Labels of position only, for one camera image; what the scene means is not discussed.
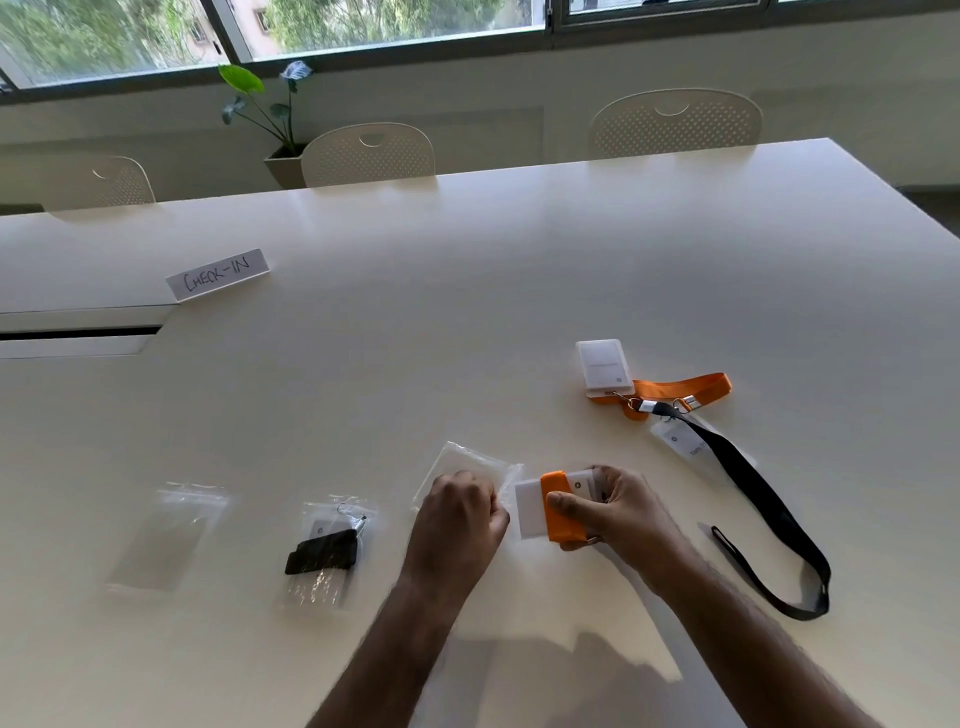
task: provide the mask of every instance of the window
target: window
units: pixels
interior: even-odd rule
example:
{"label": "window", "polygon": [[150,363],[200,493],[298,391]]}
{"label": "window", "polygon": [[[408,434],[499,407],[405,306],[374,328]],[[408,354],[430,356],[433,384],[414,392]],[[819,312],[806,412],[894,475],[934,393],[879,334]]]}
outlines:
{"label": "window", "polygon": [[270,0],[254,6],[262,3],[230,1],[240,42],[255,61],[543,28],[543,0]]}
{"label": "window", "polygon": [[224,62],[200,17],[199,0],[0,0],[0,68],[22,88]]}
{"label": "window", "polygon": [[253,11],[253,15],[256,16],[256,22],[260,26],[260,32],[268,36],[270,34],[270,18],[267,17],[267,9],[257,8]]}
{"label": "window", "polygon": [[[0,0],[0,104],[179,85],[186,75],[158,72],[198,67],[209,70],[190,83],[218,83],[212,66],[227,62],[263,76],[311,54],[352,68],[954,9],[960,0]],[[77,81],[94,83],[49,87]]]}

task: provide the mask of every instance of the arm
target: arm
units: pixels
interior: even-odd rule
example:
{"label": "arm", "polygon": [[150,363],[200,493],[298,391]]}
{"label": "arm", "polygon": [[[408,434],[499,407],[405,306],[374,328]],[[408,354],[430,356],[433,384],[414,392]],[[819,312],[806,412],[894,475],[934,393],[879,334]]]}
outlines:
{"label": "arm", "polygon": [[[714,571],[641,478],[603,467],[607,503],[551,493],[674,611],[749,728],[879,728],[780,626]],[[581,545],[564,545],[572,550]]]}
{"label": "arm", "polygon": [[453,622],[507,531],[489,480],[442,475],[417,514],[390,595],[307,728],[403,728]]}

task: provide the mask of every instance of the perforated chair back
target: perforated chair back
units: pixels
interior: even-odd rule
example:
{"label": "perforated chair back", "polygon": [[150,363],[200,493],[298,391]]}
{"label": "perforated chair back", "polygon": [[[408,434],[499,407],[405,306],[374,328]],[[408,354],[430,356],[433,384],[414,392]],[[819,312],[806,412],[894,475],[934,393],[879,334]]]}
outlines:
{"label": "perforated chair back", "polygon": [[437,173],[433,145],[406,124],[356,124],[311,141],[300,157],[308,187],[404,180]]}
{"label": "perforated chair back", "polygon": [[44,162],[43,206],[48,211],[156,202],[147,173],[135,159],[65,155]]}
{"label": "perforated chair back", "polygon": [[763,112],[746,96],[671,88],[626,96],[602,109],[589,132],[592,159],[640,157],[756,144]]}

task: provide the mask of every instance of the lanyard clip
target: lanyard clip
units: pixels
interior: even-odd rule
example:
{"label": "lanyard clip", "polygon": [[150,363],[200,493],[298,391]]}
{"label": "lanyard clip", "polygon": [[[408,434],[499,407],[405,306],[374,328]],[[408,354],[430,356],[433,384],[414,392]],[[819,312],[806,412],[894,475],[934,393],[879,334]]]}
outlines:
{"label": "lanyard clip", "polygon": [[685,409],[687,412],[692,412],[693,410],[700,409],[700,407],[703,406],[697,401],[697,398],[694,397],[693,395],[687,395],[686,397],[677,397],[675,400],[673,400],[671,404],[674,409],[677,409],[677,404],[679,404],[680,407]]}
{"label": "lanyard clip", "polygon": [[619,392],[608,392],[607,394],[618,398],[630,409],[634,410],[634,412],[650,413],[654,411],[654,407],[657,405],[657,403],[653,400],[642,400],[639,397],[624,397]]}

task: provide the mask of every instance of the white table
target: white table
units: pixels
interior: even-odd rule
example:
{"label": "white table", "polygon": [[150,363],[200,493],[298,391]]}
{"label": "white table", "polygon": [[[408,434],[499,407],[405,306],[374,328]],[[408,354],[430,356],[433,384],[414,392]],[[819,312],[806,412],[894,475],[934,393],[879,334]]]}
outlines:
{"label": "white table", "polygon": [[[532,474],[642,470],[746,593],[698,523],[799,596],[743,496],[583,397],[574,342],[606,337],[637,376],[730,375],[702,412],[834,571],[829,615],[775,616],[891,726],[955,719],[960,245],[832,142],[2,218],[0,311],[170,303],[165,276],[253,247],[268,277],[183,304],[140,355],[0,361],[4,725],[298,728],[445,440]],[[107,598],[168,480],[235,504],[172,598]],[[352,611],[292,619],[300,504],[329,493],[377,502],[370,559]],[[516,533],[419,720],[739,724],[662,603]]]}

